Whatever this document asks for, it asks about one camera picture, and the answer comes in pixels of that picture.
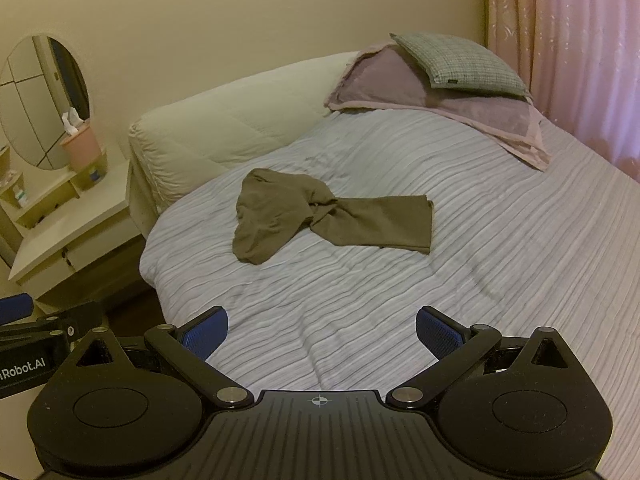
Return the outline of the grey checked pillow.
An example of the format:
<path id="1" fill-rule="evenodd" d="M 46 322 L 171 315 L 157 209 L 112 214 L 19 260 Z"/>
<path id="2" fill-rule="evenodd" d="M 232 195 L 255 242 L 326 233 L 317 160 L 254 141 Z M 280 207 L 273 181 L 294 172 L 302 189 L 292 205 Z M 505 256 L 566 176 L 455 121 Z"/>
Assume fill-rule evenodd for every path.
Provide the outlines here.
<path id="1" fill-rule="evenodd" d="M 515 70 L 472 40 L 434 32 L 390 34 L 390 39 L 424 70 L 433 88 L 530 97 Z"/>

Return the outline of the round vanity mirror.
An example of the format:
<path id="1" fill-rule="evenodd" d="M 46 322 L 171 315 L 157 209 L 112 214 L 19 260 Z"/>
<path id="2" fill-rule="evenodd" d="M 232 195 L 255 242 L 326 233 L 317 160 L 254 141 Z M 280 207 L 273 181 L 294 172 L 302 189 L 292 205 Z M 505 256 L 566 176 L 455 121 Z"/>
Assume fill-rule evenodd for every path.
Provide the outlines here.
<path id="1" fill-rule="evenodd" d="M 1 71 L 1 128 L 14 153 L 40 169 L 66 166 L 62 115 L 71 108 L 89 117 L 85 79 L 73 55 L 47 35 L 24 38 Z"/>

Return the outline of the pink tissue box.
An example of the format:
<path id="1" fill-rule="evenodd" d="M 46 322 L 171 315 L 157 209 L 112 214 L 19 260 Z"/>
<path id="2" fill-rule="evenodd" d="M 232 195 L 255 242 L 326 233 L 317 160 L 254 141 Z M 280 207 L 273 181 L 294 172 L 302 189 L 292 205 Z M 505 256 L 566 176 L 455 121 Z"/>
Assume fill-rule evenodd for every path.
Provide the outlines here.
<path id="1" fill-rule="evenodd" d="M 70 169 L 81 172 L 94 164 L 102 155 L 102 150 L 91 127 L 89 119 L 81 119 L 75 107 L 71 107 L 61 116 L 65 130 L 60 142 L 67 155 Z"/>

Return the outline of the cream dressing table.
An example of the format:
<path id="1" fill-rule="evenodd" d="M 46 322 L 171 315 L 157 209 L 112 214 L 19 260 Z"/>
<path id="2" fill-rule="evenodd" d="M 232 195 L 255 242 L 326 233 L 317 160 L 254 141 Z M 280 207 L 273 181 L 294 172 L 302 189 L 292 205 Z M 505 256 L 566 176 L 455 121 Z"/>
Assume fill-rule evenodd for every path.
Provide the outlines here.
<path id="1" fill-rule="evenodd" d="M 1 188 L 1 211 L 21 235 L 9 282 L 55 312 L 130 292 L 155 220 L 131 162 L 103 153 L 92 182 L 68 169 L 19 170 Z"/>

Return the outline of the cream padded headboard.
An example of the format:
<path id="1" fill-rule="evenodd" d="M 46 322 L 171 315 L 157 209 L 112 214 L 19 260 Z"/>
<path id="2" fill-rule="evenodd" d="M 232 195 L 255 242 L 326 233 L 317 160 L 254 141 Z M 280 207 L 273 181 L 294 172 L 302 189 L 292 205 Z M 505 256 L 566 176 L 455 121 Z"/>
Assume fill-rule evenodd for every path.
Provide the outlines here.
<path id="1" fill-rule="evenodd" d="M 329 116 L 324 101 L 354 58 L 310 58 L 143 114 L 128 140 L 152 220 L 213 178 L 311 132 Z"/>

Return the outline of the olive brown t-shirt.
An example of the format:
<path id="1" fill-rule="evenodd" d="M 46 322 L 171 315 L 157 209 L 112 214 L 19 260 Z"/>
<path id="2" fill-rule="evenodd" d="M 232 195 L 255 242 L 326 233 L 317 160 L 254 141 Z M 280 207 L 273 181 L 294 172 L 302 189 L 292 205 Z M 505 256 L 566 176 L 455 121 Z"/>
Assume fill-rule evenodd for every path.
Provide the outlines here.
<path id="1" fill-rule="evenodd" d="M 345 198 L 306 174 L 256 168 L 242 181 L 232 252 L 262 264 L 303 230 L 335 246 L 397 248 L 427 255 L 434 205 L 424 195 Z"/>

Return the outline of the mauve pink pillow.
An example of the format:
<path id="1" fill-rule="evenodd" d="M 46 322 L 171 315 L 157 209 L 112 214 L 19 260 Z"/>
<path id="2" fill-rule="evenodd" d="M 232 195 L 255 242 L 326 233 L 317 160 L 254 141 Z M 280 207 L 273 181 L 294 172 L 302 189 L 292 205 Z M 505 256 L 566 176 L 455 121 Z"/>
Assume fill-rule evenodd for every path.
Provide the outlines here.
<path id="1" fill-rule="evenodd" d="M 332 112 L 427 110 L 484 133 L 540 171 L 551 162 L 542 138 L 542 116 L 526 99 L 434 89 L 424 70 L 394 44 L 359 52 L 324 105 Z"/>

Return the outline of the pink curtain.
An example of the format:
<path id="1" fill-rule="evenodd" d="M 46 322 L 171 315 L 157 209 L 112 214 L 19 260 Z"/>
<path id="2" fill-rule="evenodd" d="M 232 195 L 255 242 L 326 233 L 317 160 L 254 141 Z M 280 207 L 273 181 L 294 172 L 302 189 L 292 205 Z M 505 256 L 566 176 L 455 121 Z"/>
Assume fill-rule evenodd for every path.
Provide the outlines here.
<path id="1" fill-rule="evenodd" d="M 639 0 L 487 0 L 486 32 L 550 122 L 639 177 Z"/>

